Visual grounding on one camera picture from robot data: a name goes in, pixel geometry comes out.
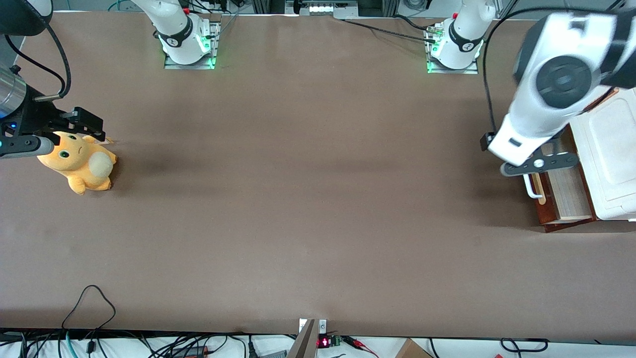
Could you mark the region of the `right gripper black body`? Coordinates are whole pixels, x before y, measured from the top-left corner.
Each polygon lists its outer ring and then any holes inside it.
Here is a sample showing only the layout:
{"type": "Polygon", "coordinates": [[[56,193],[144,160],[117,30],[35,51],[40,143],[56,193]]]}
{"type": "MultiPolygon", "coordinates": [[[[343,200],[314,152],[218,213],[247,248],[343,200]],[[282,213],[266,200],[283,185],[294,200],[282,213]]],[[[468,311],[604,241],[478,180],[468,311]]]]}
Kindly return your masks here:
{"type": "Polygon", "coordinates": [[[26,88],[26,96],[19,107],[19,134],[31,135],[39,132],[54,132],[68,129],[61,115],[63,111],[50,101],[37,102],[42,93],[32,87],[26,88]]]}

